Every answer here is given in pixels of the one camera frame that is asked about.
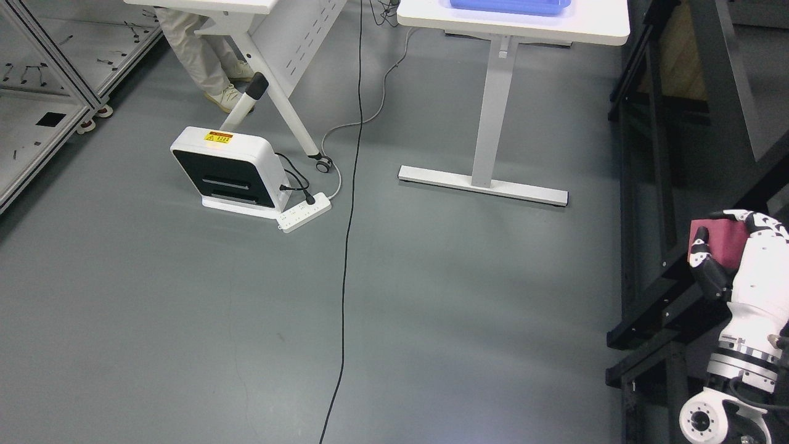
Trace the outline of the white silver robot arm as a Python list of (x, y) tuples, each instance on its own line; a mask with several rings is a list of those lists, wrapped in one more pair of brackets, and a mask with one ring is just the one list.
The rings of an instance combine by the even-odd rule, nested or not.
[(771, 443), (768, 413), (777, 388), (781, 351), (761, 351), (723, 335), (708, 363), (708, 381), (680, 409), (679, 428), (691, 443)]

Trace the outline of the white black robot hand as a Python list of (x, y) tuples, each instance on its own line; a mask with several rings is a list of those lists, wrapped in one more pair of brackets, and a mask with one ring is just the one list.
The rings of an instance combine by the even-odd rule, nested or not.
[(701, 227), (689, 264), (708, 300), (723, 301), (732, 317), (719, 334), (742, 339), (764, 352), (781, 351), (778, 337), (787, 323), (787, 229), (777, 219), (750, 210), (723, 210), (704, 219), (738, 220), (749, 233), (738, 269), (712, 258), (708, 230)]

